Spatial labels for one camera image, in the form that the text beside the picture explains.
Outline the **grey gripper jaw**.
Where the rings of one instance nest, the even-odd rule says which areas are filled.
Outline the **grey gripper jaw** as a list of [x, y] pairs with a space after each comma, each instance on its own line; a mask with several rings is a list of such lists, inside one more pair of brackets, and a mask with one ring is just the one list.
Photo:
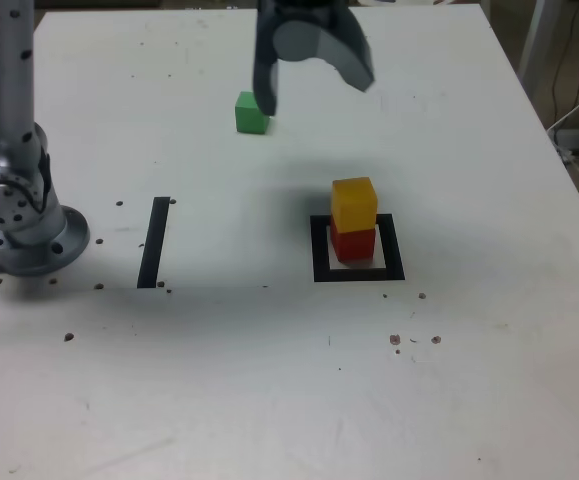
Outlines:
[[366, 91], [375, 80], [367, 39], [344, 1], [313, 9], [286, 9], [273, 34], [273, 45], [283, 61], [325, 61], [356, 90]]
[[279, 21], [275, 1], [257, 3], [253, 93], [259, 109], [267, 116], [274, 116], [277, 107], [278, 54], [273, 39]]

